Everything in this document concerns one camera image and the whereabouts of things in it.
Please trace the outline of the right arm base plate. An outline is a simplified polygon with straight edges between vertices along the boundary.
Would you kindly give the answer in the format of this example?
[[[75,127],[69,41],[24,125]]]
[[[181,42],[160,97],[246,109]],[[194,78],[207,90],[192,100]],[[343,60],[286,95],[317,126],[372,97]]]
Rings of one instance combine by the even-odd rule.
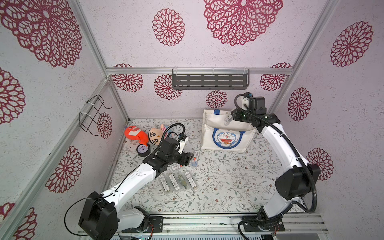
[[[270,218],[256,215],[243,216],[239,227],[244,227],[245,232],[283,232],[286,229],[282,218],[282,215]]]

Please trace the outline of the aluminium front rail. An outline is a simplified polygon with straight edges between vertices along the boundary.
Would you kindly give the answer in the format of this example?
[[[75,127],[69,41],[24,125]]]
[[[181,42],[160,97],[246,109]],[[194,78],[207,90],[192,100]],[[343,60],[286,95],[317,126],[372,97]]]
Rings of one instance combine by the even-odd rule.
[[[244,223],[251,213],[158,213],[150,217],[144,232],[114,233],[112,240],[329,240],[328,228],[320,214],[288,213],[276,227],[262,231]]]

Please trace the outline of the red plush toy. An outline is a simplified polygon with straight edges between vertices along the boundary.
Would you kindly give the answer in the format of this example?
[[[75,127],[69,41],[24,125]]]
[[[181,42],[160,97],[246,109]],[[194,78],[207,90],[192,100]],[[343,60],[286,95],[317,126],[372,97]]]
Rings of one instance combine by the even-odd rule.
[[[125,129],[124,135],[127,139],[138,141],[141,145],[147,145],[149,143],[148,135],[136,126],[129,126]]]

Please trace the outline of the clear case blue parts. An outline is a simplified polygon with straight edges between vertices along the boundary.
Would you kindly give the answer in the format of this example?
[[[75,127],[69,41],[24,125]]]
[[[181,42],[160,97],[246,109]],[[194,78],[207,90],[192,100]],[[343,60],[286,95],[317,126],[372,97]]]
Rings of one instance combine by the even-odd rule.
[[[199,157],[200,157],[200,151],[196,150],[194,151],[194,156],[190,162],[190,166],[197,168],[199,164]]]
[[[171,169],[172,169],[173,171],[178,170],[178,169],[180,169],[181,167],[182,167],[182,165],[177,164],[177,163],[171,165]]]

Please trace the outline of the grey slotted wall shelf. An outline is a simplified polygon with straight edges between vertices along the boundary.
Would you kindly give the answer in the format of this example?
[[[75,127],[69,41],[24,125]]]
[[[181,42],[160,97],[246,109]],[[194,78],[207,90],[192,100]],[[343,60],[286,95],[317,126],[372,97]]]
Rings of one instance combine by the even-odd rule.
[[[250,70],[239,73],[179,73],[172,69],[171,83],[174,90],[245,90],[250,85]]]

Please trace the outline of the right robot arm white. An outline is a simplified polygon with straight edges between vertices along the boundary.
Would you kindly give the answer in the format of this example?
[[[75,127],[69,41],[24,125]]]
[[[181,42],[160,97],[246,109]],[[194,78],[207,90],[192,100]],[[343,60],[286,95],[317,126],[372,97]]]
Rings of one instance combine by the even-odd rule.
[[[268,140],[283,167],[275,181],[277,193],[260,209],[264,221],[282,217],[293,205],[313,213],[318,205],[316,182],[320,167],[310,164],[285,133],[281,121],[274,115],[257,115],[236,108],[231,112],[234,121],[249,123]]]

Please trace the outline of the clear compass case gold label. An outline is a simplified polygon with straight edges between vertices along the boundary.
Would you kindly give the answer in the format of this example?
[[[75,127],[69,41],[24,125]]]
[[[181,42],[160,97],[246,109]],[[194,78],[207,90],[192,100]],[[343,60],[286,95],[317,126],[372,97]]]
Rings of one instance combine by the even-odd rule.
[[[229,114],[225,120],[224,120],[224,125],[225,126],[228,126],[231,122],[233,121],[233,116],[231,114]]]

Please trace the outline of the black round alarm clock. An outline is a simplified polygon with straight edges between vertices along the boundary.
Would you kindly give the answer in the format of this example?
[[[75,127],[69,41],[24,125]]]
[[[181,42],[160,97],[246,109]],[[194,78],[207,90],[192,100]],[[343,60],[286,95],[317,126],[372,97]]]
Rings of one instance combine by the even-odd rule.
[[[137,151],[139,157],[145,158],[148,155],[150,155],[150,153],[151,153],[150,145],[149,144],[146,144],[146,145],[140,144],[140,145],[138,145],[136,151]]]

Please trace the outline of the pink boy plush doll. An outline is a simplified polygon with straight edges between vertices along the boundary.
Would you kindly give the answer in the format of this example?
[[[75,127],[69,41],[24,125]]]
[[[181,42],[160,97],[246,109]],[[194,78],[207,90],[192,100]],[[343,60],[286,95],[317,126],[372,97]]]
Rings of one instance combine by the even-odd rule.
[[[148,133],[150,143],[158,146],[162,140],[162,136],[165,130],[166,127],[164,124],[161,124],[160,128],[151,128]]]

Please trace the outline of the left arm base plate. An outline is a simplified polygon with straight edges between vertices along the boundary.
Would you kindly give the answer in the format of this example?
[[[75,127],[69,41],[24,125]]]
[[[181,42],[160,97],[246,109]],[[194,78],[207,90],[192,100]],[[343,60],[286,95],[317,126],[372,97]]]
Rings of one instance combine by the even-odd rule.
[[[149,216],[144,218],[144,221],[138,228],[129,228],[122,230],[122,233],[161,233],[163,231],[164,217]]]

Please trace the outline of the white Doraemon canvas bag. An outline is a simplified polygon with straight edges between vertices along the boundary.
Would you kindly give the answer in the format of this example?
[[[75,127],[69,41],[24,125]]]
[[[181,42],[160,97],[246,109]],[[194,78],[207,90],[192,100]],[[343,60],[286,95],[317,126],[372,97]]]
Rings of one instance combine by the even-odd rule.
[[[201,148],[214,151],[245,152],[257,130],[249,123],[232,121],[224,125],[230,114],[226,110],[204,110]]]

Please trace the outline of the clear pen case green label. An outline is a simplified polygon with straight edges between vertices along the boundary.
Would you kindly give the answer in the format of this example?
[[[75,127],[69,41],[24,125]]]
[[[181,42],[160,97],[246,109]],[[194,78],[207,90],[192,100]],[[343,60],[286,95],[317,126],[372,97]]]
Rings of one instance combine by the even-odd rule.
[[[177,180],[179,181],[179,184],[180,184],[185,190],[188,189],[188,183],[187,183],[185,177],[183,176],[183,174],[181,174],[181,173],[177,173]]]

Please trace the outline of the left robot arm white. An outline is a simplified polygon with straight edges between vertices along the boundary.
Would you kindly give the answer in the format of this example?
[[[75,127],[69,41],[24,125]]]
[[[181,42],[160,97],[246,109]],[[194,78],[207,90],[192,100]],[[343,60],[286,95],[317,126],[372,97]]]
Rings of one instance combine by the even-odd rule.
[[[86,199],[80,215],[79,227],[94,240],[110,240],[115,233],[126,229],[145,230],[149,214],[139,207],[124,211],[126,202],[146,184],[155,180],[177,163],[187,166],[194,154],[184,152],[189,138],[165,138],[157,151],[129,173],[119,184],[102,192],[92,192]]]

